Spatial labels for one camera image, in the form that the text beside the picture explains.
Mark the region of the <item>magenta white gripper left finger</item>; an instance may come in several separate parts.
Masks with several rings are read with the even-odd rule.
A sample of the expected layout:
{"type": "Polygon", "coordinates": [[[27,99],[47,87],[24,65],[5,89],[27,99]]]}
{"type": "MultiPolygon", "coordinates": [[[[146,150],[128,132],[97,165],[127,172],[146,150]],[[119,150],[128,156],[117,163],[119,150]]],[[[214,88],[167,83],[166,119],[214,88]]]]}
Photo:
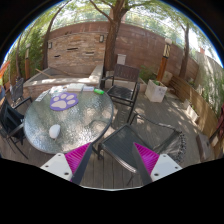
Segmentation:
{"type": "Polygon", "coordinates": [[[92,144],[87,143],[67,154],[57,153],[41,169],[79,185],[91,153],[92,144]]]}

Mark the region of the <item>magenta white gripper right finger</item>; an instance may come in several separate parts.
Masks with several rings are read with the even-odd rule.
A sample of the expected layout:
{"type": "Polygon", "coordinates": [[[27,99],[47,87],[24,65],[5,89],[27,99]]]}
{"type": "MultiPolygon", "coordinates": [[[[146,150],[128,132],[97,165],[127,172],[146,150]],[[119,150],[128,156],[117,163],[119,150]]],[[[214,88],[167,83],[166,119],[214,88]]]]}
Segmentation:
{"type": "Polygon", "coordinates": [[[133,143],[132,153],[144,185],[181,170],[167,154],[157,154],[138,143],[133,143]]]}

